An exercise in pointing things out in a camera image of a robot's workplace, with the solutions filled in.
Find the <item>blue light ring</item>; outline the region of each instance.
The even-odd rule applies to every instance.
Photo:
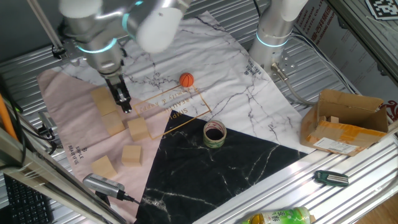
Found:
[[[129,32],[127,30],[127,20],[129,19],[129,16],[130,16],[130,13],[126,13],[125,15],[123,15],[123,18],[122,18],[122,27],[123,27],[123,30],[126,32]]]
[[[262,44],[264,44],[265,46],[268,46],[268,47],[281,47],[281,46],[285,45],[285,44],[287,43],[287,41],[288,41],[288,40],[286,40],[286,42],[284,42],[283,44],[279,44],[279,45],[271,45],[271,44],[267,44],[267,43],[265,43],[264,41],[262,41],[262,40],[260,39],[258,33],[256,33],[256,36],[257,36],[257,39],[259,39],[260,43],[262,43]]]
[[[98,53],[102,53],[102,52],[105,52],[105,51],[111,49],[117,42],[118,42],[118,39],[117,39],[117,38],[114,38],[114,39],[111,41],[110,44],[108,44],[106,47],[104,47],[103,49],[100,49],[100,50],[85,50],[85,49],[83,49],[82,47],[80,47],[79,45],[77,46],[77,48],[78,48],[79,50],[81,50],[82,52],[85,52],[85,53],[89,53],[89,54],[98,54]]]

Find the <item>black marble sheet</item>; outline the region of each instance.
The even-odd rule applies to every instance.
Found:
[[[166,131],[191,119],[174,114]],[[203,143],[205,123],[194,119],[163,136],[137,213],[142,223],[193,223],[306,156],[231,129],[221,148],[210,149]]]

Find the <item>bottle label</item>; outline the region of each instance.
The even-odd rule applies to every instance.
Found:
[[[307,224],[310,217],[303,215],[296,209],[262,213],[266,224]]]

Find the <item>table surface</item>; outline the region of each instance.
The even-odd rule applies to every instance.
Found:
[[[264,6],[266,2],[260,1],[260,5]],[[187,16],[192,17],[206,10],[210,11],[242,46],[250,46],[258,21],[252,1],[194,1]],[[290,81],[304,98],[314,99],[325,88],[347,91],[337,75],[305,44],[290,41],[286,52],[298,66],[297,72],[289,74]],[[36,76],[63,63],[54,60],[50,47],[46,47],[0,64],[0,73],[11,87],[14,98],[24,108],[24,116],[36,127],[41,126],[37,112],[45,110]],[[275,84],[302,116],[309,110],[306,106],[294,103],[294,97],[284,83],[278,81]],[[205,215],[197,223],[234,223],[246,212],[297,206],[306,206],[319,223],[331,223],[354,208],[353,205],[359,205],[391,181],[398,166],[397,156],[397,145],[392,138],[355,157],[315,151],[241,193]],[[63,151],[54,154],[53,158],[73,173]],[[314,184],[312,175],[318,169],[349,175],[350,187],[340,189]],[[397,190],[398,188],[395,188],[390,191],[361,213],[367,212]],[[0,207],[7,204],[4,179],[0,178]],[[57,223],[89,223],[85,217],[56,201],[51,201],[51,207]]]

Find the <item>orange pole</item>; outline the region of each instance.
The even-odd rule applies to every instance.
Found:
[[[0,94],[0,116],[2,118],[4,127],[6,128],[8,134],[18,141],[17,134],[15,133],[14,128],[12,127],[11,118],[10,115],[8,114],[6,104],[4,103],[1,94]]]

